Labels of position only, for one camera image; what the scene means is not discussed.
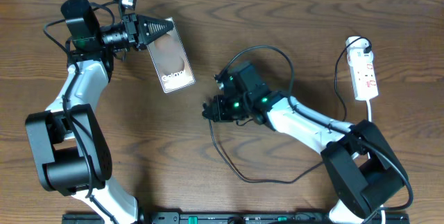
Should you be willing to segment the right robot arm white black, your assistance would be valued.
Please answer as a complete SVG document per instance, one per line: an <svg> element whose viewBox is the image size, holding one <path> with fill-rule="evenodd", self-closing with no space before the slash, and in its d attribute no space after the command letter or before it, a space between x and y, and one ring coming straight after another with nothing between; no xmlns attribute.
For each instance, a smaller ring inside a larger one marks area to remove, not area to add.
<svg viewBox="0 0 444 224"><path fill-rule="evenodd" d="M408 175L379 128L364 119L357 124L331 119L295 97L272 91L249 62L215 77L222 94L203 105L211 123L249 119L300 141L322 158L338 203L330 223L388 221L386 201L401 188L412 191Z"/></svg>

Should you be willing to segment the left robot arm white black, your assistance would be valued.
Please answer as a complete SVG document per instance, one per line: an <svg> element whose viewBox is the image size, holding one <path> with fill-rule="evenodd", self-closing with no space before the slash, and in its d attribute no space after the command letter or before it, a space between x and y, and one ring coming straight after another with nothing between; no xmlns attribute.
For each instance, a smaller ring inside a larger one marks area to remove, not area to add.
<svg viewBox="0 0 444 224"><path fill-rule="evenodd" d="M104 223L144 223L136 197L112 176L110 149L95 117L101 93L109 84L119 52L143 51L174 28L173 22L127 14L123 0L120 21L101 26L98 9L109 5L67 0L62 22L70 37L61 49L67 56L67 79L54 102L27 116L28 142L40 184L89 205Z"/></svg>

